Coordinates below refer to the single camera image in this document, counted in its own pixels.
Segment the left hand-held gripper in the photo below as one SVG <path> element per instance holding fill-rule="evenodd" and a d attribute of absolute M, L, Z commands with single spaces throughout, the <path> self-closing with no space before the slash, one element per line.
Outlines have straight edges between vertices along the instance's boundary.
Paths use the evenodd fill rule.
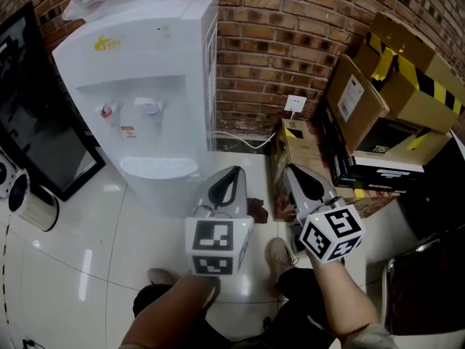
<path fill-rule="evenodd" d="M 242 167 L 222 169 L 204 180 L 196 192 L 193 214 L 185 219 L 185 248 L 192 274 L 211 277 L 237 274 L 253 226 Z"/>

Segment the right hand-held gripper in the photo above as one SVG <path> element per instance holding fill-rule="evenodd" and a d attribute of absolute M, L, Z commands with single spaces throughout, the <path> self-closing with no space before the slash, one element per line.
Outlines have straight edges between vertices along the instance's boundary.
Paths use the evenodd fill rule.
<path fill-rule="evenodd" d="M 365 235 L 360 215 L 354 205 L 335 197 L 336 190 L 326 177 L 308 167 L 289 164 L 285 185 L 297 213 L 296 224 L 290 227 L 295 252 L 308 251 L 327 263 L 344 258 L 360 244 Z"/>

